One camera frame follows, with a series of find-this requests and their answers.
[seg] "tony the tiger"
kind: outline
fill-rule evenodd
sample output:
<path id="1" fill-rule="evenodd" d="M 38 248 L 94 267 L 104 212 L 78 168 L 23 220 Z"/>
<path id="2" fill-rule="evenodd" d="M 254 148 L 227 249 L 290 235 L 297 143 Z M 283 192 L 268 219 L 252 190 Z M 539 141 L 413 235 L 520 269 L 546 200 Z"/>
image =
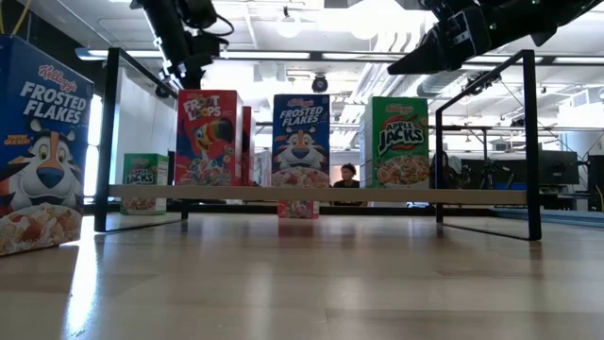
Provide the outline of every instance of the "tony the tiger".
<path id="1" fill-rule="evenodd" d="M 36 133 L 27 152 L 0 170 L 0 216 L 42 203 L 62 205 L 81 212 L 81 169 L 70 144 L 76 133 L 63 134 L 29 121 Z"/>

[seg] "white wall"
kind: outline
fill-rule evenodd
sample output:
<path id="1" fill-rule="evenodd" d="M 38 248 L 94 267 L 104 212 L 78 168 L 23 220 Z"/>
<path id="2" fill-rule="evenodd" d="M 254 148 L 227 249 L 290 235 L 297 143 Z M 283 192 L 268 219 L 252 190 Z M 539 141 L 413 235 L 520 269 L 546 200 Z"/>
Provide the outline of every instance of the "white wall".
<path id="1" fill-rule="evenodd" d="M 111 178 L 121 184 L 125 153 L 168 154 L 176 149 L 176 110 L 133 82 L 121 70 L 113 129 Z"/>

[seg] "black metal frame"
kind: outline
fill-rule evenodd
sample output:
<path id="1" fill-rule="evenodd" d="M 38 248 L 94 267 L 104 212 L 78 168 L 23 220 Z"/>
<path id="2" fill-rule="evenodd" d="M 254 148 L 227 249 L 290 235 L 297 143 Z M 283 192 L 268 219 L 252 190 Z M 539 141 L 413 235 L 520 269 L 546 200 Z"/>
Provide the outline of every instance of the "black metal frame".
<path id="1" fill-rule="evenodd" d="M 111 150 L 113 148 L 113 127 L 115 125 L 115 110 L 117 108 L 118 76 L 120 61 L 124 61 L 138 72 L 160 86 L 168 95 L 177 99 L 177 94 L 166 84 L 162 83 L 149 70 L 132 58 L 121 48 L 112 47 L 107 56 L 105 98 L 103 100 L 103 123 L 101 124 L 101 140 L 99 144 L 98 172 L 96 178 L 96 195 L 94 196 L 94 231 L 107 232 L 107 213 L 109 207 L 109 174 L 111 171 Z"/>
<path id="2" fill-rule="evenodd" d="M 503 70 L 513 66 L 517 61 L 522 60 L 524 94 L 525 94 L 525 135 L 527 151 L 527 208 L 528 208 L 528 237 L 511 235 L 485 229 L 474 229 L 469 227 L 457 226 L 444 223 L 443 204 L 436 204 L 436 222 L 439 225 L 456 228 L 461 230 L 476 231 L 496 236 L 510 237 L 527 241 L 537 241 L 542 237 L 541 233 L 541 212 L 539 197 L 539 139 L 537 130 L 537 80 L 535 75 L 535 51 L 522 50 L 506 60 L 501 65 L 494 68 L 493 71 L 484 75 L 472 85 L 468 86 L 461 93 L 446 102 L 436 110 L 436 189 L 444 187 L 445 179 L 443 177 L 443 112 L 464 97 L 473 92 L 476 88 L 484 85 L 487 81 L 494 79 Z M 483 131 L 486 145 L 486 130 Z"/>

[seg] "window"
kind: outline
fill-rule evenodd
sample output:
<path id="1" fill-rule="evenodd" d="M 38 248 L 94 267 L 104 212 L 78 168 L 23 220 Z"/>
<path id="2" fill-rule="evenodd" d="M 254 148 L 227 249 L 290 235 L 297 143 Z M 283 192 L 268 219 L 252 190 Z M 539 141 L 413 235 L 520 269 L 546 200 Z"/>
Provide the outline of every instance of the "window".
<path id="1" fill-rule="evenodd" d="M 101 123 L 103 121 L 103 100 L 94 95 L 91 103 L 91 118 L 88 125 L 88 150 L 84 165 L 84 196 L 96 194 L 96 174 L 98 172 L 98 146 L 101 142 Z"/>

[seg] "frosted flakes box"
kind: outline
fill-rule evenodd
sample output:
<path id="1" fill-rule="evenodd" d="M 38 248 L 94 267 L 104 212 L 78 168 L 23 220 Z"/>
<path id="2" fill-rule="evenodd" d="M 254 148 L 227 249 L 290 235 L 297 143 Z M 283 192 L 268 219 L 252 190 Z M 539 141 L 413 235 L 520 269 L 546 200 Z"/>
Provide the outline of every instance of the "frosted flakes box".
<path id="1" fill-rule="evenodd" d="M 93 84 L 0 36 L 0 255 L 79 238 Z"/>
<path id="2" fill-rule="evenodd" d="M 236 91 L 180 91 L 176 185 L 241 185 L 242 125 Z"/>
<path id="3" fill-rule="evenodd" d="M 243 107 L 243 137 L 242 137 L 242 185 L 252 186 L 254 181 L 254 137 L 256 122 L 252 116 L 252 108 Z"/>
<path id="4" fill-rule="evenodd" d="M 360 136 L 361 186 L 428 188 L 426 99 L 373 97 Z"/>
<path id="5" fill-rule="evenodd" d="M 159 154 L 125 154 L 123 184 L 168 185 L 167 156 Z M 166 213 L 165 198 L 123 198 L 120 206 L 123 214 Z"/>
<path id="6" fill-rule="evenodd" d="M 278 94 L 274 108 L 272 186 L 329 187 L 329 95 Z M 279 202 L 278 215 L 314 218 L 318 209 L 319 202 Z"/>

